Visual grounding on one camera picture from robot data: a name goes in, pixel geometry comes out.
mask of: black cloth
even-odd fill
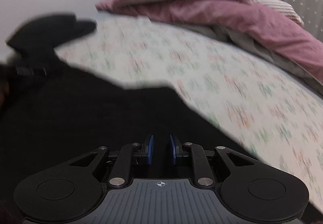
[[[57,18],[50,17],[45,22],[50,26],[52,21]],[[67,25],[74,29],[77,21]],[[29,27],[32,31],[37,25]],[[147,177],[156,178],[169,174],[164,161],[170,134],[181,142],[200,144],[205,149],[226,146],[250,156],[188,108],[171,88],[124,90],[60,61],[49,45],[67,41],[67,33],[72,34],[71,39],[86,33],[68,32],[65,27],[48,29],[46,39],[28,37],[26,45],[24,35],[21,39],[14,36],[15,43],[12,39],[8,42],[23,54],[24,64],[46,65],[52,71],[49,78],[10,81],[13,92],[1,111],[0,194],[16,214],[13,191],[23,178],[99,146],[118,150],[122,145],[143,142],[154,135],[153,165]],[[57,33],[59,30],[64,30],[62,37]]]

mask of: gray gripper base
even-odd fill
[[[110,190],[85,217],[69,224],[254,224],[229,212],[211,190],[188,179],[134,179],[124,189]],[[292,220],[288,224],[301,224]]]

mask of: pink blanket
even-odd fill
[[[246,33],[323,83],[323,44],[279,12],[248,0],[105,0],[99,10],[166,23],[218,24]]]

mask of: striped pillow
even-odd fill
[[[296,14],[293,7],[281,0],[251,0],[253,3],[263,4],[267,7],[277,10],[278,12],[284,14],[289,19],[293,20],[296,24],[303,26],[304,22],[299,15]]]

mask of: floral pattern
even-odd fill
[[[109,17],[57,53],[125,88],[168,83],[252,154],[303,180],[323,211],[322,101],[271,64],[144,17]]]

